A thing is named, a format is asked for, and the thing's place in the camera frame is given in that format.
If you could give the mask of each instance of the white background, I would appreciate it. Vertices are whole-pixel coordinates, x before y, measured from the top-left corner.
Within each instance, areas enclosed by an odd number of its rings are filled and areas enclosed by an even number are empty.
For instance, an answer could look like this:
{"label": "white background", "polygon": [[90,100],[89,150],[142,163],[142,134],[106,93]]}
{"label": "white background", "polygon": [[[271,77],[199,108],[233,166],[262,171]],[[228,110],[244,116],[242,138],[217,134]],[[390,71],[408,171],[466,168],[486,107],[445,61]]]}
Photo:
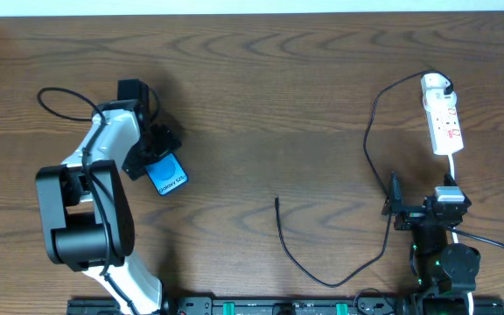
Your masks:
{"label": "white background", "polygon": [[504,11],[504,0],[0,0],[0,17]]}

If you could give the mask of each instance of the power strip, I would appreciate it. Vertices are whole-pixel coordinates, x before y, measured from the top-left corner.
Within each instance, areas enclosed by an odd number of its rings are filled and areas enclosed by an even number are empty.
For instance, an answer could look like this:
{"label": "power strip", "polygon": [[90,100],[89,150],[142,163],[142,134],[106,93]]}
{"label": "power strip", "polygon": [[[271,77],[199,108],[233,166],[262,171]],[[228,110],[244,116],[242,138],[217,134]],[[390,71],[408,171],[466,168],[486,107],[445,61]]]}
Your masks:
{"label": "power strip", "polygon": [[456,92],[445,94],[451,83],[443,75],[429,73],[421,79],[423,107],[427,112],[433,153],[451,155],[464,148],[456,110]]}

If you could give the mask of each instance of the green clip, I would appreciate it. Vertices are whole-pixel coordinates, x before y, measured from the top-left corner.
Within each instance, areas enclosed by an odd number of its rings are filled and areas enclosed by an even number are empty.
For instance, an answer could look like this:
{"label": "green clip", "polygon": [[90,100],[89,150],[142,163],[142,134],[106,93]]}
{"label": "green clip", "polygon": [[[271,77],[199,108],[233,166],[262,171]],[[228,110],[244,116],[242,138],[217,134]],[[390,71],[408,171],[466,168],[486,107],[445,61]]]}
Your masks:
{"label": "green clip", "polygon": [[235,303],[223,303],[223,315],[235,315]]}
{"label": "green clip", "polygon": [[347,304],[345,304],[345,303],[337,303],[336,304],[336,312],[338,313],[337,315],[347,315],[347,314],[349,314],[347,312]]}

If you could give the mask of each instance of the white cord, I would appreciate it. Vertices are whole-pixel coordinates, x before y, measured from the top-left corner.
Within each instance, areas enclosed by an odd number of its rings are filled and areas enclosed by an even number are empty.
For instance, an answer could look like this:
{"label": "white cord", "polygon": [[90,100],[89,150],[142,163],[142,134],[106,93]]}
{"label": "white cord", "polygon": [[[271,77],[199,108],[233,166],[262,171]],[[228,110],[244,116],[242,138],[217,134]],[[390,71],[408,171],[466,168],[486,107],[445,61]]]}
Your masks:
{"label": "white cord", "polygon": [[[455,174],[454,157],[452,156],[452,154],[448,155],[448,165],[449,165],[449,168],[451,171],[452,179],[456,179],[454,177],[454,174]],[[458,244],[459,243],[459,236],[454,232],[451,232],[451,233],[452,233],[452,242],[454,242],[455,244]],[[471,292],[468,292],[468,314],[473,315],[473,295]]]}

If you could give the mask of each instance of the wooden surface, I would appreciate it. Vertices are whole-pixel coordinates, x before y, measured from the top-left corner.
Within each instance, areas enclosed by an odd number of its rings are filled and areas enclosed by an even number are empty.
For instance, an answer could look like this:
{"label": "wooden surface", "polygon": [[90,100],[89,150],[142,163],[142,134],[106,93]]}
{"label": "wooden surface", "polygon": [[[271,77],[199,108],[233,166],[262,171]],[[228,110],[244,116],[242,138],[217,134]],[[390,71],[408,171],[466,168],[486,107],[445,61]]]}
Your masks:
{"label": "wooden surface", "polygon": [[[349,284],[326,289],[285,256],[273,198],[296,258],[338,281],[381,248],[384,197],[362,153],[372,102],[388,84],[434,67],[458,93],[465,148],[458,182],[473,201],[461,227],[504,242],[504,13],[0,18],[0,314],[63,313],[70,297],[106,296],[46,257],[34,175],[56,165],[89,125],[48,115],[46,86],[95,102],[116,80],[158,89],[161,117],[183,138],[190,182],[159,197],[122,175],[136,250],[167,290],[217,296],[352,296],[368,286],[405,292],[410,234]],[[387,180],[399,172],[414,203],[440,184],[420,84],[381,98],[368,149]],[[54,109],[88,116],[63,95]],[[504,298],[504,251],[482,255],[480,295]]]}

